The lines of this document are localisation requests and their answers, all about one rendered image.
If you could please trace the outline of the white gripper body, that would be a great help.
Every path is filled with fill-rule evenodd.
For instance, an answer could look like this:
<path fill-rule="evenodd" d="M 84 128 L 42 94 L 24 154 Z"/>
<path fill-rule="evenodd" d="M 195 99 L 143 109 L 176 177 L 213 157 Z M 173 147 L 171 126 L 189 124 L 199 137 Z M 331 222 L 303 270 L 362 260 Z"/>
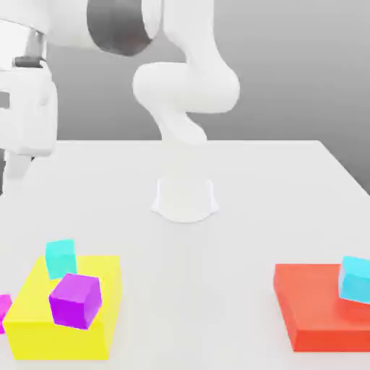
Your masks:
<path fill-rule="evenodd" d="M 50 70 L 0 71 L 0 93 L 9 95 L 9 107 L 0 108 L 0 148 L 32 157 L 50 155 L 58 126 L 58 95 Z"/>

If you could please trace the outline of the small turquoise cube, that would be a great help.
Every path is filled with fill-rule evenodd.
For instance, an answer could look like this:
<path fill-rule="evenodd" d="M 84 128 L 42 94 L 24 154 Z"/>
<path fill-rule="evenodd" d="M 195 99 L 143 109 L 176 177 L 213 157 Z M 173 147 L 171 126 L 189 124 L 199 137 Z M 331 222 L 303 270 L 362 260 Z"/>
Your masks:
<path fill-rule="evenodd" d="M 77 274 L 74 240 L 63 239 L 48 242 L 45 260 L 48 277 L 51 280 L 63 278 L 67 273 Z"/>

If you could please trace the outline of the small magenta cube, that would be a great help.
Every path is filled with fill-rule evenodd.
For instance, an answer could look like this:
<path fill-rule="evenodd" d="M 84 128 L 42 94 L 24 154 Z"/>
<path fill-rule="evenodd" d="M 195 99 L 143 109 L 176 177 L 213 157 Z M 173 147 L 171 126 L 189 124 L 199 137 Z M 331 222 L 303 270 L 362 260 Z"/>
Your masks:
<path fill-rule="evenodd" d="M 11 296 L 9 294 L 1 294 L 0 295 L 0 335 L 5 333 L 3 321 L 11 305 L 12 305 Z"/>

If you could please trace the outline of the small purple cube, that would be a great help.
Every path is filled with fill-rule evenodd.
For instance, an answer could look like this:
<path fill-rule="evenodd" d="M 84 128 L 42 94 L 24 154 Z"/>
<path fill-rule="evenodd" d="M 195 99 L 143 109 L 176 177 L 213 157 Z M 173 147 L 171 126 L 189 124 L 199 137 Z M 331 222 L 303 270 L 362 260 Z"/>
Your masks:
<path fill-rule="evenodd" d="M 67 273 L 48 297 L 57 325 L 88 330 L 102 306 L 98 277 Z"/>

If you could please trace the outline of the small sky blue cube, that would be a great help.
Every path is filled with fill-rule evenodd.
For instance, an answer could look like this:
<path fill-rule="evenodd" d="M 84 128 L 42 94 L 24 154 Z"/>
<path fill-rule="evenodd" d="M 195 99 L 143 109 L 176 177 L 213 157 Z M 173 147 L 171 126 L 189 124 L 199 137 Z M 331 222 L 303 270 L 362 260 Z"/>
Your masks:
<path fill-rule="evenodd" d="M 370 259 L 344 256 L 338 275 L 341 299 L 370 305 Z"/>

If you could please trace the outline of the large yellow box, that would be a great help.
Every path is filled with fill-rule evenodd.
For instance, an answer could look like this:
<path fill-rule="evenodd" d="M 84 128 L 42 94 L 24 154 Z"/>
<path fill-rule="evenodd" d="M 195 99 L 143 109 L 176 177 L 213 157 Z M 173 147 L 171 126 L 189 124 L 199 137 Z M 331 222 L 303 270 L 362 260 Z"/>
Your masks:
<path fill-rule="evenodd" d="M 3 326 L 16 360 L 107 360 L 122 297 L 118 256 L 77 257 L 78 273 L 99 278 L 103 304 L 88 330 L 56 325 L 48 296 L 58 280 L 48 278 L 38 257 L 4 318 Z"/>

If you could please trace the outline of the large orange-red box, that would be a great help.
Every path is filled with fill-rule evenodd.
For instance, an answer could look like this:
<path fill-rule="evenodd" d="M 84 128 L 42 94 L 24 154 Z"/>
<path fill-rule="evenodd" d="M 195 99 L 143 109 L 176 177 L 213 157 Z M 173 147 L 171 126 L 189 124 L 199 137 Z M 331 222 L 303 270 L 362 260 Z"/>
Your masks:
<path fill-rule="evenodd" d="M 338 264 L 276 264 L 273 288 L 295 352 L 369 352 L 370 304 L 339 297 Z"/>

